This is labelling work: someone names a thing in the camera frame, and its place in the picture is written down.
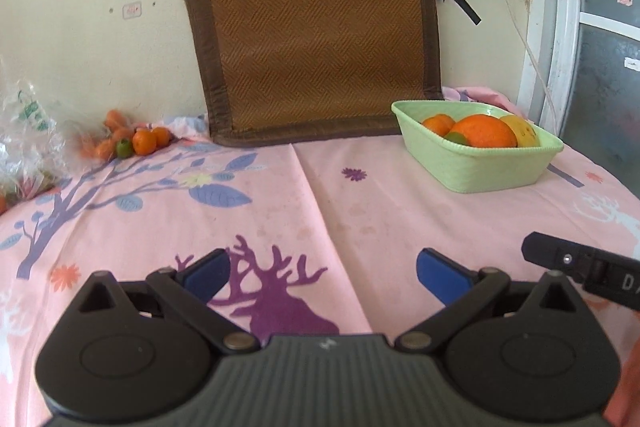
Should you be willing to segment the large orange fruit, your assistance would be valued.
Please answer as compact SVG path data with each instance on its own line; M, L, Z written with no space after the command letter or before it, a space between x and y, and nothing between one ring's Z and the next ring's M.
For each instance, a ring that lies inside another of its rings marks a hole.
M513 148L518 146L511 128L500 118L475 114L457 121L452 133L463 136L465 144L476 148Z

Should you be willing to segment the orange kumquat by wall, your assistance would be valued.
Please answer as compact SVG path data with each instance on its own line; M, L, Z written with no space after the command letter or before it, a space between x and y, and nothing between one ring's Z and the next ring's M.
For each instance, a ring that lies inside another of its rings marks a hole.
M149 129L139 129L131 138L134 153L138 156L148 156L157 149L156 134Z

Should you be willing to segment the brown woven seat cushion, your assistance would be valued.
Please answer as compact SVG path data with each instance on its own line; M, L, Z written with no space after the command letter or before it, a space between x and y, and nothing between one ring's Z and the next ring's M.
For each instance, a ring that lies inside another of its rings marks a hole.
M225 146L394 134L438 100L436 0L184 0L209 134Z

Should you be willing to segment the large yellow citrus fruit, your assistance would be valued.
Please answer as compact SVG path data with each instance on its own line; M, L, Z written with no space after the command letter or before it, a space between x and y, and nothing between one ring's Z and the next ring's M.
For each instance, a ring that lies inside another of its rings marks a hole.
M518 147L538 147L540 141L534 127L524 118L516 115L506 115L500 118L515 135Z

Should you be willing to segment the white wall socket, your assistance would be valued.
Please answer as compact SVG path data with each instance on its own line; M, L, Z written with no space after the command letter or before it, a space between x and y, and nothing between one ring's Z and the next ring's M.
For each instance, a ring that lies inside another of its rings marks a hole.
M131 20L142 15L142 3L140 1L127 3L122 7L122 18Z

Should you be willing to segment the pink patterned tablecloth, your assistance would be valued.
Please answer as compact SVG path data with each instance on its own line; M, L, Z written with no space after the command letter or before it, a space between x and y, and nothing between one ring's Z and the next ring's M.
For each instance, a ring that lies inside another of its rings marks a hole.
M520 253L533 231L639 252L638 198L572 148L533 185L456 194L398 135L243 150L208 141L202 118L168 127L171 146L81 161L49 192L3 210L3 425L46 420L35 358L94 271L140 280L228 248L230 284L213 305L257 337L394 337L438 308L416 279L425 247L518 280L538 277Z

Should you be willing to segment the green lime front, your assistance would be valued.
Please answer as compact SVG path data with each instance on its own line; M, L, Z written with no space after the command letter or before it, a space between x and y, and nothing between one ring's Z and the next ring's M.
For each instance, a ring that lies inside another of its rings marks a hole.
M469 146L469 140L460 132L451 131L444 136L444 139L463 146Z

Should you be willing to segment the clear plastic bag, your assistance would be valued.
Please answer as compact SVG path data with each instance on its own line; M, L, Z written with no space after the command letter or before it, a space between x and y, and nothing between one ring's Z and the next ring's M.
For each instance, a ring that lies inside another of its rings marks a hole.
M32 84L1 65L1 210L34 199L78 170L65 121L44 108Z

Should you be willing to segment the small green fruit by wall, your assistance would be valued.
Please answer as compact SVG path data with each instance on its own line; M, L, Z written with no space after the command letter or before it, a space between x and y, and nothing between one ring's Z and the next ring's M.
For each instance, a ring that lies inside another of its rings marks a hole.
M127 159L134 156L134 146L130 139L121 139L116 143L115 153L119 159Z

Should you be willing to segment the pile of small carrots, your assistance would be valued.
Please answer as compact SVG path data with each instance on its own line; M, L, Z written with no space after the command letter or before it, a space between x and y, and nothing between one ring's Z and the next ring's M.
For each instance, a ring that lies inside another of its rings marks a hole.
M106 113L99 130L78 136L78 154L81 158L109 161L116 156L116 144L131 139L134 128L129 118L118 109Z

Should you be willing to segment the white door frame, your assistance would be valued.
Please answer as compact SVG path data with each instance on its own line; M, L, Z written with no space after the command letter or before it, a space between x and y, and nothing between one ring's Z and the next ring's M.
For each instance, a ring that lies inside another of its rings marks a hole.
M540 127L563 129L573 89L582 0L529 0L516 105Z

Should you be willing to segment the small orange tangerine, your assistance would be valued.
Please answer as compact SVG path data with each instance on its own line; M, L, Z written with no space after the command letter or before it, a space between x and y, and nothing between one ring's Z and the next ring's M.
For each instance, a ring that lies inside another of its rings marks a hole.
M446 136L456 124L454 118L451 118L446 114L436 114L434 116L425 118L422 121L422 126L427 130L441 136Z

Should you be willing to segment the light green plastic basket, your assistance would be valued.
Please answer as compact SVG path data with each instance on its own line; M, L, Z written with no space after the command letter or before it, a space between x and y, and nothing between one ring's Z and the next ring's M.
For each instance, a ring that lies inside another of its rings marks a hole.
M392 104L408 153L448 190L483 193L535 183L562 152L564 143L534 126L537 147L477 148L450 142L426 129L422 121L437 114L455 120L472 115L500 118L506 110L484 103L454 101L397 101Z

